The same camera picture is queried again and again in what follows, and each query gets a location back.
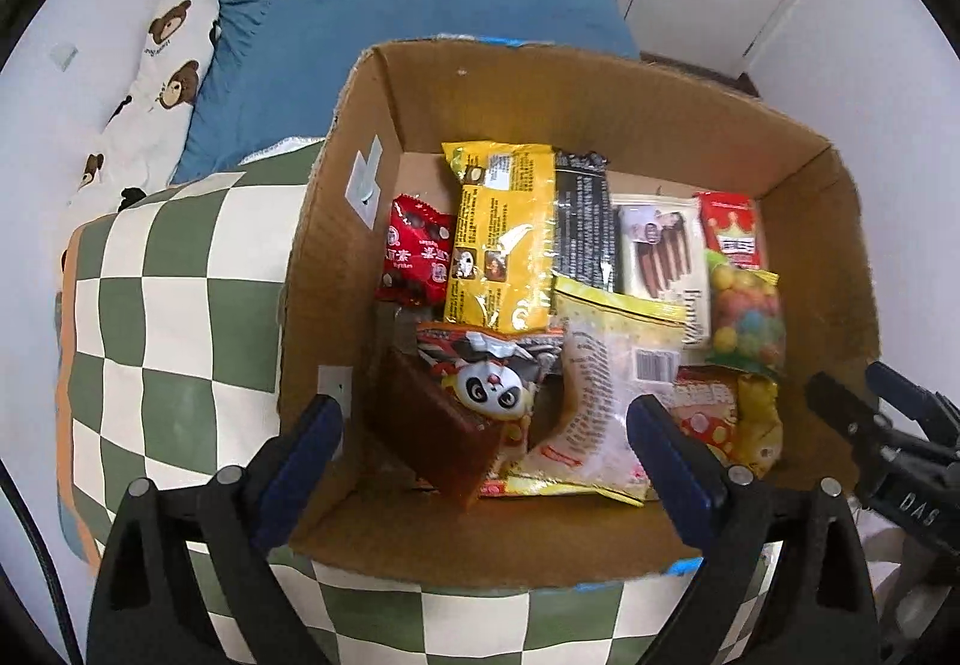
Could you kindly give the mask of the small red snack packet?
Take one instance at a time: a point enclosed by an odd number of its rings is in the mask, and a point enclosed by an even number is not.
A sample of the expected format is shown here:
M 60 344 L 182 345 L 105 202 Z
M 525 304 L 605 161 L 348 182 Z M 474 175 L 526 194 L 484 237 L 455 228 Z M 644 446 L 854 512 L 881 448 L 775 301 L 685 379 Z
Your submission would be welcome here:
M 405 307 L 438 307 L 448 293 L 455 216 L 429 203 L 398 195 L 386 229 L 379 301 Z

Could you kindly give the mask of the panda snack packet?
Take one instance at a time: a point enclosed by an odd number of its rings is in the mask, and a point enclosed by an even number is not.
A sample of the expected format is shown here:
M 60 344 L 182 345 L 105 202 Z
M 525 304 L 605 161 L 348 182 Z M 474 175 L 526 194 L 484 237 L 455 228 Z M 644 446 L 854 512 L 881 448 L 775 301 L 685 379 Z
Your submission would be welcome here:
M 416 353 L 430 374 L 460 405 L 496 421 L 519 421 L 532 413 L 544 379 L 560 372 L 563 332 L 503 335 L 459 323 L 416 327 Z

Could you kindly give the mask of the dark red brown box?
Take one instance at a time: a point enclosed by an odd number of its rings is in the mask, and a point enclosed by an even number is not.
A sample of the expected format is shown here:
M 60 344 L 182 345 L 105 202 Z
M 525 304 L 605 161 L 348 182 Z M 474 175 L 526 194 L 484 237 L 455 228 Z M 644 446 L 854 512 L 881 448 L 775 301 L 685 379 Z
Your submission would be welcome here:
M 466 408 L 397 350 L 382 356 L 364 422 L 391 454 L 459 509 L 480 496 L 505 431 L 501 421 Z

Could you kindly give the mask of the black snack packet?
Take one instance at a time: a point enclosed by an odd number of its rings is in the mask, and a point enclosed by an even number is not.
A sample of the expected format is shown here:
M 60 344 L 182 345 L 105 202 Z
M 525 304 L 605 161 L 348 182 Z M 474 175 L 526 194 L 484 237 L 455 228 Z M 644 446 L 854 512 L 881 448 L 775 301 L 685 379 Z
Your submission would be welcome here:
M 596 151 L 555 151 L 553 272 L 612 291 L 617 228 L 607 179 L 608 160 Z

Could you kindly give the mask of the yellow snack bag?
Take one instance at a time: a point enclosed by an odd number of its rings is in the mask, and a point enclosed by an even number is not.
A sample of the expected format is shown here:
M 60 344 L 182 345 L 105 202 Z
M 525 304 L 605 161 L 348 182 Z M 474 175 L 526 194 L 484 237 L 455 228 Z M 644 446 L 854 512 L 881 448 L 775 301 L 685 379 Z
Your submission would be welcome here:
M 460 182 L 444 319 L 503 335 L 550 323 L 555 153 L 541 143 L 448 142 Z

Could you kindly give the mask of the red crown snack packet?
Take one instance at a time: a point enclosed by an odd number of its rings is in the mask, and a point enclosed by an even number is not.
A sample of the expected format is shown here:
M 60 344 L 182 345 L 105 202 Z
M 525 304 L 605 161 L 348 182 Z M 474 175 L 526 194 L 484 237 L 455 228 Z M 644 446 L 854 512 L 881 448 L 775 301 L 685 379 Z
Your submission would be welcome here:
M 732 265 L 760 270 L 760 216 L 754 200 L 734 192 L 705 190 L 697 194 L 704 242 Z

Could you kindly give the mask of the colourful candy ball bag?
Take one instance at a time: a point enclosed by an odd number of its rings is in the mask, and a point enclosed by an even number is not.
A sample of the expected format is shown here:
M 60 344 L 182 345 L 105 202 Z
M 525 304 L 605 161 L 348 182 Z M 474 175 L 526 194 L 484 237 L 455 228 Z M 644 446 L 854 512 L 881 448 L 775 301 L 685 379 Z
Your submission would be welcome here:
M 716 250 L 706 252 L 709 343 L 706 362 L 776 381 L 786 356 L 786 323 L 779 275 L 734 265 Z

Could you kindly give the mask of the wall socket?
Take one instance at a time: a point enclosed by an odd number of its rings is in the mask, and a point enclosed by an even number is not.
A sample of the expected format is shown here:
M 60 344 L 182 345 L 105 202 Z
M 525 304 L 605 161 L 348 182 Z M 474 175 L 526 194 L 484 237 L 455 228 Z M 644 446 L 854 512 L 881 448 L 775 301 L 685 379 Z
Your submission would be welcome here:
M 78 47 L 75 44 L 60 43 L 55 44 L 49 52 L 50 60 L 60 71 L 67 71 L 71 62 L 75 60 L 78 54 Z

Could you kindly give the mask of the bear print pillow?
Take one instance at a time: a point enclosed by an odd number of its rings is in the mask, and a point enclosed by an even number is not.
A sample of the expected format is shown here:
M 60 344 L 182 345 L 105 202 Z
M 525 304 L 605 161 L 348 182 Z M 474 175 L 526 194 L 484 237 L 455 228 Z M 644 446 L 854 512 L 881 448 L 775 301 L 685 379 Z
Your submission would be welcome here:
M 82 185 L 60 221 L 62 238 L 119 210 L 130 192 L 155 194 L 171 182 L 212 63 L 218 16 L 220 0 L 160 0 L 137 75 L 89 147 Z

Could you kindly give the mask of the translucent yellow trimmed bag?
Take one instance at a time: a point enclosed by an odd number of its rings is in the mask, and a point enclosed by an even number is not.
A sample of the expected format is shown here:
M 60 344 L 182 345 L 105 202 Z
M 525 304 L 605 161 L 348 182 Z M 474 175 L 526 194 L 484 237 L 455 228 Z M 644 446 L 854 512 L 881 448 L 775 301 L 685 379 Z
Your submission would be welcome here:
M 610 293 L 558 275 L 553 307 L 563 328 L 562 414 L 508 472 L 517 496 L 599 493 L 640 507 L 656 493 L 626 435 L 641 395 L 674 401 L 685 307 Z

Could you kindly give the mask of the red yellow panda packet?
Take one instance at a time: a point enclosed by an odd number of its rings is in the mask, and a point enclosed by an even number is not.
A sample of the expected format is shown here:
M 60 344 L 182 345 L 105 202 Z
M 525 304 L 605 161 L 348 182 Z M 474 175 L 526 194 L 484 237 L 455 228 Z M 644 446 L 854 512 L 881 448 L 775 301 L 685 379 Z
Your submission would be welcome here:
M 778 386 L 724 367 L 682 367 L 667 405 L 680 431 L 698 439 L 724 465 L 763 478 L 778 463 L 784 429 Z

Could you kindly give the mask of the chocolate stick biscuit box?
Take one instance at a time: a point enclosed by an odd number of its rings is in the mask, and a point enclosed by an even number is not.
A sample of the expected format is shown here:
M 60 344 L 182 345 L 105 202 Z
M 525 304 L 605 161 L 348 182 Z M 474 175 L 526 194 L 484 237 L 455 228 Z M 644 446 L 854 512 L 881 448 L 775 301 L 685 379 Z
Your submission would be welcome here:
M 613 194 L 619 230 L 620 281 L 636 298 L 680 304 L 683 343 L 709 345 L 711 286 L 697 199 Z

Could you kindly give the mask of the green white checkered quilt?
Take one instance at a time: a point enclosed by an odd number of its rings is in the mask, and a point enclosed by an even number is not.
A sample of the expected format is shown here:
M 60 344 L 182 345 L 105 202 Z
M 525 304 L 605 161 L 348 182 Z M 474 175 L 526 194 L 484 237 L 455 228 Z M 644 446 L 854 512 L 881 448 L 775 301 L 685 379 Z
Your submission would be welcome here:
M 83 227 L 57 304 L 60 525 L 96 562 L 127 486 L 194 486 L 277 431 L 280 296 L 319 142 L 149 195 Z M 631 663 L 695 562 L 574 589 L 448 590 L 270 558 L 335 663 Z

